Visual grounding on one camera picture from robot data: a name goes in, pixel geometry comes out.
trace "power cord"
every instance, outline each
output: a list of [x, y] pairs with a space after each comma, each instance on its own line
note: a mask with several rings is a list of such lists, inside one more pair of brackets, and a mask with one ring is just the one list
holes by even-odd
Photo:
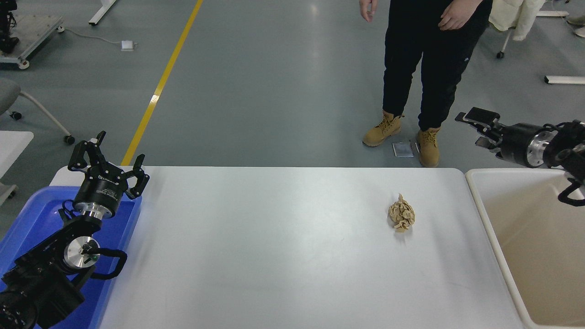
[[80, 36], [80, 37], [87, 37], [90, 39], [98, 39], [101, 41], [105, 41], [107, 43], [111, 43], [111, 44], [120, 44], [122, 46], [122, 50], [134, 50], [134, 48], [138, 45], [138, 43], [132, 42], [132, 41], [128, 41], [128, 40], [124, 40], [124, 41], [110, 41], [108, 39], [104, 39], [103, 37], [99, 37], [99, 36], [89, 36], [89, 35], [83, 35], [81, 33], [75, 32], [71, 29], [64, 29], [65, 31], [69, 31], [73, 34], [75, 34], [76, 36]]

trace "human hand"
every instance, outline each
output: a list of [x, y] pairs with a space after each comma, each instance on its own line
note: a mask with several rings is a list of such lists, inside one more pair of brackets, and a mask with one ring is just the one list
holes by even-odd
[[360, 0], [360, 14], [362, 14], [362, 17], [368, 22], [371, 22], [374, 19], [377, 7], [378, 0]]
[[481, 0], [453, 0], [441, 15], [439, 29], [447, 31], [462, 28], [480, 3]]

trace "chair wheel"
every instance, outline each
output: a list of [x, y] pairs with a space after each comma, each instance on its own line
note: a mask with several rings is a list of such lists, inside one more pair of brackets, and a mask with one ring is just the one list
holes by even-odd
[[22, 114], [20, 114], [18, 112], [13, 112], [13, 113], [10, 113], [9, 115], [14, 120], [20, 120], [20, 119], [22, 119]]
[[75, 143], [75, 137], [68, 135], [63, 138], [63, 141], [69, 145], [72, 145], [73, 143]]

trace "gray chair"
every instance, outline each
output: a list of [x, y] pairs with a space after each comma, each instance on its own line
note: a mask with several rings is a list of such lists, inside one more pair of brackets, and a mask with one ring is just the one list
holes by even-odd
[[71, 133], [65, 129], [65, 127], [59, 121], [57, 121], [57, 119], [55, 119], [55, 117], [52, 116], [51, 113], [49, 113], [41, 103], [39, 103], [31, 95], [20, 90], [20, 86], [16, 82], [6, 78], [0, 78], [0, 115], [8, 111], [10, 117], [14, 120], [19, 120], [22, 118], [20, 113], [8, 110], [12, 104], [14, 104], [18, 96], [22, 96], [31, 101], [33, 104], [35, 104], [35, 106], [38, 107], [39, 110], [41, 110], [47, 117], [49, 117], [49, 119], [51, 119], [59, 127], [59, 129], [61, 129], [66, 134], [63, 138], [65, 143], [69, 145], [75, 143], [75, 138], [71, 136]]

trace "white jacket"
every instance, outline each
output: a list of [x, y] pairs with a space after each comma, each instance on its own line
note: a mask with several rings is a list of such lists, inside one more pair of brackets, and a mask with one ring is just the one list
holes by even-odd
[[546, 0], [494, 0], [490, 23], [500, 31], [516, 27], [512, 39], [522, 41]]

